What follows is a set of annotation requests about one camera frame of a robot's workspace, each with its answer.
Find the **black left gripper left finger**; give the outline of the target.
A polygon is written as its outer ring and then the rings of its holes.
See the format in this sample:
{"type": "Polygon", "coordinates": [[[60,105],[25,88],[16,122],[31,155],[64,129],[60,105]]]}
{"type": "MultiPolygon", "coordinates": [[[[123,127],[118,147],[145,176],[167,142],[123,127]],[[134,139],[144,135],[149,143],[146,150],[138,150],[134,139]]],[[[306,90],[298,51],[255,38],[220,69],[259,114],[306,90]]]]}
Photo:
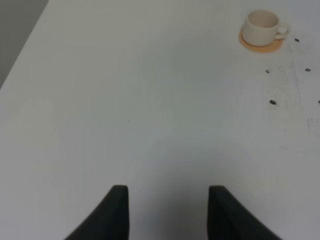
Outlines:
{"type": "Polygon", "coordinates": [[[114,185],[93,212],[67,240],[128,240],[130,236],[129,189],[114,185]]]}

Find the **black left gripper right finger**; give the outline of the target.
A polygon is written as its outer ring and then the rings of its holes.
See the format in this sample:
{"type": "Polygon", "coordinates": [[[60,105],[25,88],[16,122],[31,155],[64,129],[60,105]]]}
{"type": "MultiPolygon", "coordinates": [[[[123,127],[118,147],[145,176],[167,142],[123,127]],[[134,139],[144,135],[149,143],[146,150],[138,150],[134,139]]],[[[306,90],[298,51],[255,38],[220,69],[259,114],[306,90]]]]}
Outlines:
{"type": "Polygon", "coordinates": [[[208,189],[209,240],[279,240],[224,186],[208,189]]]}

